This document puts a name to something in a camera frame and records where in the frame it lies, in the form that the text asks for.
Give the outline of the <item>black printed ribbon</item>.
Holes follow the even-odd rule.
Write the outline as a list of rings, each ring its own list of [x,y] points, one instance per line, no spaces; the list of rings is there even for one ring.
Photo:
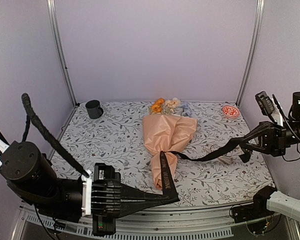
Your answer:
[[[185,152],[187,156],[175,154],[178,159],[174,183],[179,201],[172,206],[202,207],[231,204],[249,199],[249,174],[247,165],[240,159],[241,149],[237,146],[227,156],[233,164],[227,165],[219,157],[209,161],[200,156],[191,156],[191,146]]]

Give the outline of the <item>peach wrapping paper sheet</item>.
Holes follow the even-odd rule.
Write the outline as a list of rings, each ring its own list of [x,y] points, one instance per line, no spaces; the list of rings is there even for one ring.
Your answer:
[[[162,190],[160,152],[165,152],[170,172],[175,176],[177,157],[171,151],[182,152],[197,130],[196,118],[152,114],[142,120],[143,140],[145,148],[151,154],[151,173],[154,186]]]

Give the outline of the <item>orange fake flower stem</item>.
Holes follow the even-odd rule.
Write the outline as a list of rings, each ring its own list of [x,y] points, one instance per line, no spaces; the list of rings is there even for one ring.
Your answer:
[[[148,108],[148,112],[150,115],[173,115],[180,106],[181,101],[176,97],[173,99],[159,98]]]

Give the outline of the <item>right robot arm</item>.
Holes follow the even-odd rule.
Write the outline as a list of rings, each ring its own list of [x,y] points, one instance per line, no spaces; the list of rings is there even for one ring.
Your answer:
[[[248,161],[252,152],[272,157],[284,157],[292,145],[300,146],[300,91],[292,94],[292,105],[285,114],[277,98],[265,91],[255,95],[260,110],[269,121],[262,121],[240,141],[244,152],[242,161]],[[289,217],[300,223],[300,200],[290,197],[277,188],[265,186],[253,196],[248,208],[252,218],[273,212]]]

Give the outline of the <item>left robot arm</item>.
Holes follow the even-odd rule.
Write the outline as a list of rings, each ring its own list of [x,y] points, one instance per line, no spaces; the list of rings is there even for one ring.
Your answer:
[[[116,220],[136,212],[179,201],[165,153],[159,154],[162,194],[149,193],[121,182],[111,165],[96,163],[94,170],[83,166],[48,131],[36,115],[27,93],[21,101],[26,124],[34,126],[52,148],[76,171],[78,179],[57,177],[47,156],[32,142],[22,139],[8,144],[0,133],[0,175],[37,214],[77,223],[92,218],[92,233],[97,237],[116,233]]]

